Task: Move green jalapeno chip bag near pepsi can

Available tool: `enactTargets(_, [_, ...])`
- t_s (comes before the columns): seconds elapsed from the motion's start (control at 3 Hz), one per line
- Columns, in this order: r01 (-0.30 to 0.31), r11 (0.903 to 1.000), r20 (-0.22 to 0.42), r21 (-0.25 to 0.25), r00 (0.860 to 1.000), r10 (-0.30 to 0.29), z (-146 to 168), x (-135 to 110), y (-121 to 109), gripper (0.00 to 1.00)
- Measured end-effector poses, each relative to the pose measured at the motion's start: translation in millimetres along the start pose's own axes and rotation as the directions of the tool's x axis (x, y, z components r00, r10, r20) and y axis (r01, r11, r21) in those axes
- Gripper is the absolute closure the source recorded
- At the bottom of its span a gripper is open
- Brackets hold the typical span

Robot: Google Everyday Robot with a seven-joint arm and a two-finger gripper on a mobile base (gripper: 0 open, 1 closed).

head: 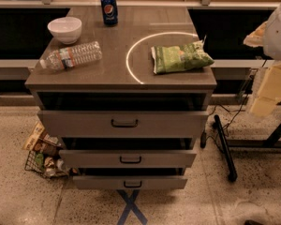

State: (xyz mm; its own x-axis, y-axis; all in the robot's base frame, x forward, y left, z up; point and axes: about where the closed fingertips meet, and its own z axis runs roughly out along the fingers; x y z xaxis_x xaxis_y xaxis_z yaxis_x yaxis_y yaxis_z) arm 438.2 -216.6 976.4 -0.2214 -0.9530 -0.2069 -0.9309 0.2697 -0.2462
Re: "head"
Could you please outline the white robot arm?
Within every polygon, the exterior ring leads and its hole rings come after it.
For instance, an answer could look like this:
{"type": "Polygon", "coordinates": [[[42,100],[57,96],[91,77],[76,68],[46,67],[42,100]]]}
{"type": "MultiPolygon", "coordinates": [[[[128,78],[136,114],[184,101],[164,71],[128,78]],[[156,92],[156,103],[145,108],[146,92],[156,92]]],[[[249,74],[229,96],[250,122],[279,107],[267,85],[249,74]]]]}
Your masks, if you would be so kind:
{"type": "Polygon", "coordinates": [[[253,82],[253,95],[247,112],[261,118],[269,115],[281,102],[281,4],[255,31],[247,35],[244,45],[262,47],[274,63],[261,68],[253,82]]]}

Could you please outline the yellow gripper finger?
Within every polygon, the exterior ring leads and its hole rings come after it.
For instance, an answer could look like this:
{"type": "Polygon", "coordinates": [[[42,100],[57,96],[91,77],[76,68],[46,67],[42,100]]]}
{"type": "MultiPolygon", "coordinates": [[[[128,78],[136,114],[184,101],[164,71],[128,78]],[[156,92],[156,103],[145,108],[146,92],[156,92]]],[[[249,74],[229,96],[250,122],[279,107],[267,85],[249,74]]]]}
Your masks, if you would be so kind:
{"type": "Polygon", "coordinates": [[[267,24],[266,22],[263,22],[252,33],[247,35],[244,39],[244,45],[252,48],[262,47],[266,24],[267,24]]]}
{"type": "Polygon", "coordinates": [[[252,97],[248,100],[248,113],[257,118],[269,115],[281,102],[281,62],[262,67],[255,75],[252,97]]]}

